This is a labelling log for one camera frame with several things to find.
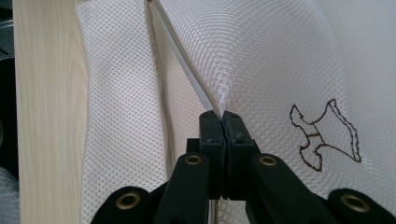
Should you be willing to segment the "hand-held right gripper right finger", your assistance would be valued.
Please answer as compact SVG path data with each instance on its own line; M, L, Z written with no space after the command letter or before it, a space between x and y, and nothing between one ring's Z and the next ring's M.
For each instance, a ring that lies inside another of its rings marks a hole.
M239 115L225 111L221 124L226 140L225 196L230 200L245 200L250 186L250 160L260 151Z

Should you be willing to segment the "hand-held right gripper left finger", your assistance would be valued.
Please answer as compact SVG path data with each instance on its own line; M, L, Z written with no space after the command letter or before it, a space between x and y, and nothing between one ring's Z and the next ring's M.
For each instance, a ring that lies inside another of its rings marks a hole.
M214 111L199 116L199 137L187 140L186 152L201 153L209 158L209 199L218 200L222 192L224 137L220 118Z

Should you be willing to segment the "white mesh laundry bag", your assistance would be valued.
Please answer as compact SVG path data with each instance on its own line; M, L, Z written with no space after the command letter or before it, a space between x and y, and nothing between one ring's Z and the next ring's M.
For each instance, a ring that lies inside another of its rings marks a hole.
M396 0L86 0L81 224L116 189L153 190L201 113L234 112L319 196L396 216Z

